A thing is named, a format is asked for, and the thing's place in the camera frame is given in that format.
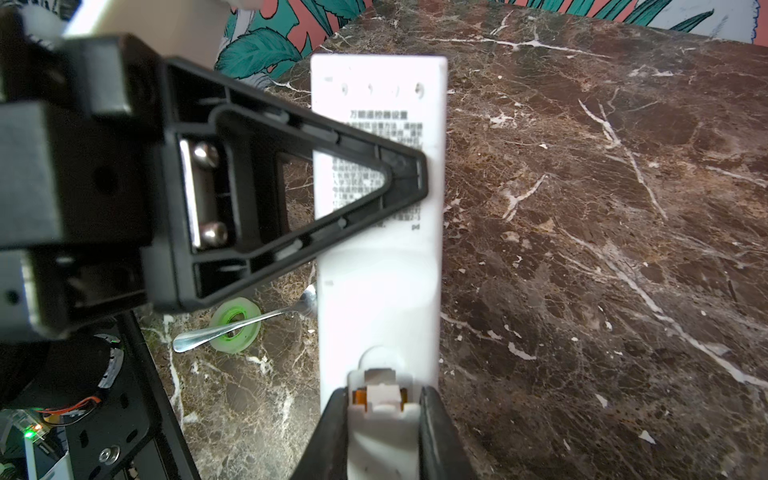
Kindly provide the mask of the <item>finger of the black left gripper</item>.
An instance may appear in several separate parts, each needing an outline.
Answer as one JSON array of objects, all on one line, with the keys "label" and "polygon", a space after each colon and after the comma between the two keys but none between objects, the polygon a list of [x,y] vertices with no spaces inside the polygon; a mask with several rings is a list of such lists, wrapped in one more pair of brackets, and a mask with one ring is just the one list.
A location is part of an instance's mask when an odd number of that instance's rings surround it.
[{"label": "finger of the black left gripper", "polygon": [[[284,275],[423,200],[425,155],[180,59],[158,66],[161,139],[148,153],[153,240],[142,254],[163,313],[220,303]],[[309,214],[318,160],[372,175],[371,190]]]}]

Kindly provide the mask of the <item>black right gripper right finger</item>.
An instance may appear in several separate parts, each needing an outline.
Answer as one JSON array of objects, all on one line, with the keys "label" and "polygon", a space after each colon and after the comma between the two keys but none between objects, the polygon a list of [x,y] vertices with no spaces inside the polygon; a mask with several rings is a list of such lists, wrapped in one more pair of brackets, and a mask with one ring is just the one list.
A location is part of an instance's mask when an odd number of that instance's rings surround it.
[{"label": "black right gripper right finger", "polygon": [[448,414],[439,392],[431,386],[422,389],[419,420],[420,479],[476,479],[458,430]]}]

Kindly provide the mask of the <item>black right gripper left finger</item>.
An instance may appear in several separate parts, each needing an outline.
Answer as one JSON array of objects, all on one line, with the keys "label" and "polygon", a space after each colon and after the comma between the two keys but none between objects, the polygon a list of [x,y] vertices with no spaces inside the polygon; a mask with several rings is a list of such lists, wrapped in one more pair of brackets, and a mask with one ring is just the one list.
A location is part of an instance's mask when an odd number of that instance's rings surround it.
[{"label": "black right gripper left finger", "polygon": [[328,399],[291,480],[348,478],[348,406],[348,389],[336,389]]}]

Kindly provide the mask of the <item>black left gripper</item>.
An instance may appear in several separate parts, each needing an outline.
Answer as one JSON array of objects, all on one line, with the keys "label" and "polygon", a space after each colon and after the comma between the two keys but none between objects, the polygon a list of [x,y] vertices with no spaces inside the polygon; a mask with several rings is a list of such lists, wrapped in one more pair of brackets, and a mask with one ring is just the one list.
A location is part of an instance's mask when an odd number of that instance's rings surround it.
[{"label": "black left gripper", "polygon": [[44,47],[1,10],[1,338],[174,305],[162,232],[161,56],[107,34]]}]

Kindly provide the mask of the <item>white battery cover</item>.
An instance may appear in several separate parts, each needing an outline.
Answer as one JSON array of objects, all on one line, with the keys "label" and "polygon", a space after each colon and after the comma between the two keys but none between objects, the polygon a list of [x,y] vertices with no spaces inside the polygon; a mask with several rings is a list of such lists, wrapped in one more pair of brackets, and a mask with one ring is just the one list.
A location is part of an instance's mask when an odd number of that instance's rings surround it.
[{"label": "white battery cover", "polygon": [[[419,477],[420,390],[409,374],[391,368],[356,370],[348,375],[349,479]],[[368,407],[353,405],[353,392],[368,389]],[[406,388],[408,402],[400,403]]]}]

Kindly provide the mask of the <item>white remote control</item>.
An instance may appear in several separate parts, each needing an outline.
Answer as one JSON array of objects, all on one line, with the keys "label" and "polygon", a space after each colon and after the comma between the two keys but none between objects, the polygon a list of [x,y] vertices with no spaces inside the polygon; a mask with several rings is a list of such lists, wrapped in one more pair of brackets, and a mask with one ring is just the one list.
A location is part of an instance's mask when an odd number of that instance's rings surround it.
[{"label": "white remote control", "polygon": [[440,56],[317,54],[313,110],[427,159],[428,194],[318,257],[320,399],[353,372],[438,377],[448,63]]}]

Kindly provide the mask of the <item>orange battery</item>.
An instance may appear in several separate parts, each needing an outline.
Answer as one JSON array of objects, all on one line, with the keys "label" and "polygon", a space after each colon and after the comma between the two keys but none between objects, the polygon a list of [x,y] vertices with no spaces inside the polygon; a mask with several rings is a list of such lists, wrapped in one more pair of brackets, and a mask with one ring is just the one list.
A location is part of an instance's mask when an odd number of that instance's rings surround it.
[{"label": "orange battery", "polygon": [[[400,395],[401,405],[404,405],[405,403],[408,402],[408,392],[406,388],[400,388],[399,395]],[[368,401],[368,389],[360,388],[355,390],[352,395],[352,404],[364,405],[365,407],[368,407],[368,405],[370,404],[370,402]]]}]

